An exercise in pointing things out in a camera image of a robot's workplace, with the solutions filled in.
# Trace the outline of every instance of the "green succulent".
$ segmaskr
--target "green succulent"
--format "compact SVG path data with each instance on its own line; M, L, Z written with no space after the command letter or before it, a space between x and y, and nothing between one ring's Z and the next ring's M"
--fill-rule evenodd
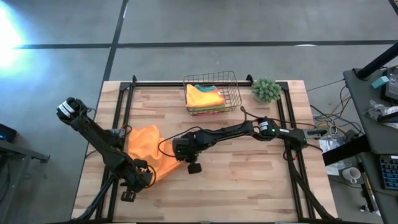
M280 99L280 90L282 87L270 78L261 78L254 82L253 93L254 99L259 103L270 103L273 100Z

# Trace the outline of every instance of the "desk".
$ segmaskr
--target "desk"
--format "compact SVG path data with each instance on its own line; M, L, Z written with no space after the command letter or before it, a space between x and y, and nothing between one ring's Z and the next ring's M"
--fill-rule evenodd
M339 147L334 153L340 154L340 158L334 157L332 161L325 158L325 163L333 163L349 156L359 154L359 158L364 165L364 171L368 177L371 188L374 190L377 205L381 212L381 217L385 224L397 223L398 220L398 192L382 189L380 178L380 165L377 161L378 154L398 154L398 130L379 124L364 115L364 111L370 108L370 100L377 103L388 105L380 99L380 90L372 88L371 83L381 76L381 71L374 72L369 80L359 80L354 71L345 71L344 78L346 85L351 93L358 116L364 128L365 136Z
M288 83L296 122L313 123L304 82ZM102 128L109 129L112 126L119 85L120 82L104 82L95 118ZM239 90L247 111L271 118L279 117L276 103L259 105L249 87L240 87ZM185 109L182 87L135 87L129 117L129 125L133 128L155 124L161 135L167 138L192 126L218 129L239 124L244 115L240 110L234 110L218 115L191 116ZM187 165L181 164L165 179L138 193L134 203L120 201L122 187L119 187L114 221L297 221L287 162L282 158L283 151L284 143L280 139L259 142L245 136L219 142L200 154L198 161L203 171L199 174L189 175ZM309 147L303 150L303 157L311 190L328 212L336 216L321 152ZM86 159L73 218L81 215L98 193L103 168L102 158L97 152ZM302 192L300 196L304 214L307 214ZM109 196L106 198L104 216L108 211L107 200Z

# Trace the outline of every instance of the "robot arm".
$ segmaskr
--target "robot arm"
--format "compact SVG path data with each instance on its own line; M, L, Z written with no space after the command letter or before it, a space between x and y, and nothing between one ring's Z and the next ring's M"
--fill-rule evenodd
M110 171L126 181L122 200L134 201L135 194L148 187L153 173L146 161L131 159L124 147L124 130L103 130L87 116L88 108L79 99L69 97L57 108L58 118L78 131L103 157Z
M200 129L189 132L180 138L173 139L173 150L178 161L188 162L189 174L201 172L200 164L197 161L198 154L203 150L214 146L220 141L225 141L240 136L252 136L258 141L271 141L274 138L286 139L287 144L293 150L301 150L307 147L307 139L320 138L327 133L325 129L282 129L270 118L258 118L259 132L255 132L252 121L245 121L242 124L221 128L218 130Z

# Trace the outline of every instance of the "orange cloth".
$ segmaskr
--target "orange cloth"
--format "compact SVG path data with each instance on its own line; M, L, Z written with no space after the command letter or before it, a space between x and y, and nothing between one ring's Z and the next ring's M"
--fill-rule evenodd
M159 130L155 125L133 129L129 135L129 150L127 153L132 159L147 161L156 171L156 182L180 164L175 158L159 152L157 146L163 140L164 138L160 137ZM167 141L160 145L160 150L174 156L173 145Z
M193 85L187 85L187 108L204 108L225 104L223 96L217 89L202 92Z

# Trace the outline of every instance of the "dark desk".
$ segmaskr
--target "dark desk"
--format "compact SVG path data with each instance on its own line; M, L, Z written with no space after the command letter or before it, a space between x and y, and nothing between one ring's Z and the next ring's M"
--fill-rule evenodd
M380 99L380 89L375 90L371 86L371 83L379 78L381 73L382 71L374 72L366 81L358 79L352 70L343 73L366 135L348 142L330 153L324 153L323 158L325 164L328 165L358 155L357 157L363 165L363 168L360 167L361 172L368 177L383 222L395 224L398 220L398 191L382 189L378 154L398 154L398 129L379 124L364 115L364 112L371 107L370 100L388 105L388 102ZM364 187L368 188L366 182L362 185L362 188ZM371 197L365 195L365 198L369 205Z

